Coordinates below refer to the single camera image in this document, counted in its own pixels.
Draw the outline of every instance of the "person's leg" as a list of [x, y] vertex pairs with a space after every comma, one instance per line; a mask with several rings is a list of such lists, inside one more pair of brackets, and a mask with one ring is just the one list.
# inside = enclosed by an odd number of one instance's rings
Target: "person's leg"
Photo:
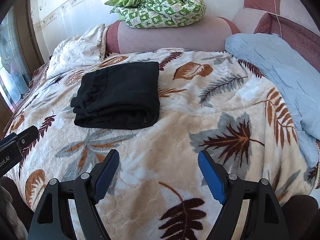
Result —
[[293, 196], [282, 206], [290, 240], [301, 240], [318, 209], [317, 200], [308, 195]]
[[19, 219], [26, 227], [27, 231], [29, 231], [34, 213], [22, 200], [16, 184], [12, 179], [3, 176], [0, 178], [0, 185], [11, 194], [13, 199], [12, 206], [14, 207]]

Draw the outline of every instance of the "white pillow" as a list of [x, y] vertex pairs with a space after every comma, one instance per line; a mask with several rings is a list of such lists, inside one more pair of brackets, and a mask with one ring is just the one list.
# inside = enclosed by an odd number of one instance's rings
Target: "white pillow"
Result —
[[82, 36], [76, 35], [60, 42], [52, 54], [47, 79], [75, 68], [101, 63], [105, 47], [105, 44], [101, 46], [101, 41], [106, 28], [100, 24], [91, 27]]

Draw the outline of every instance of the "green and white comforter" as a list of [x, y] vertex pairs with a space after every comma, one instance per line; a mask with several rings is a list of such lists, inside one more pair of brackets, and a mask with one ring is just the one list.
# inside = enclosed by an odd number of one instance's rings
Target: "green and white comforter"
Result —
[[110, 13], [132, 28], [186, 26], [199, 21], [205, 14], [203, 0], [109, 0], [115, 6]]

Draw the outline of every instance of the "white wall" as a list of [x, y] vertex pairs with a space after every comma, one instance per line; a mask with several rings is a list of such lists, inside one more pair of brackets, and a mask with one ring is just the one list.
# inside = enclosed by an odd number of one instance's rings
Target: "white wall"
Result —
[[[30, 0], [31, 17], [44, 61], [63, 40], [83, 34], [101, 23], [111, 24], [118, 19], [109, 14], [107, 0]], [[244, 0], [204, 0], [207, 14], [232, 19], [242, 8]]]

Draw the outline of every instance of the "light blue blanket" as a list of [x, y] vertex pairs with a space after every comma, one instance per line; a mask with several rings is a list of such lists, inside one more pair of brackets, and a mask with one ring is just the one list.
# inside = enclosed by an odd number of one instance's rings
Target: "light blue blanket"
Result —
[[309, 167], [316, 166], [320, 73], [276, 34], [234, 34], [226, 39], [225, 49], [257, 66], [277, 86], [294, 121], [300, 151]]

